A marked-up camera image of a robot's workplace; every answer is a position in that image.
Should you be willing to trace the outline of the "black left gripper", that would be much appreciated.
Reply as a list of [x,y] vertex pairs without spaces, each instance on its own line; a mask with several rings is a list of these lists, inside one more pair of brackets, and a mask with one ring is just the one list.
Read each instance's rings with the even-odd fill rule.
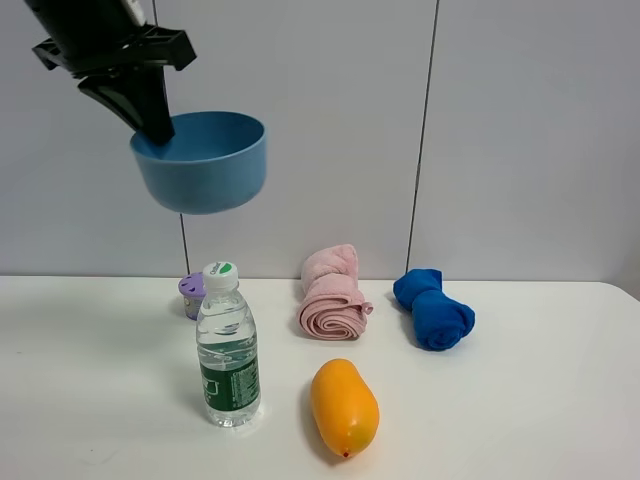
[[47,69],[88,76],[79,90],[155,145],[173,138],[160,66],[181,71],[196,59],[185,31],[147,22],[137,1],[42,0],[26,5],[49,34],[32,48]]

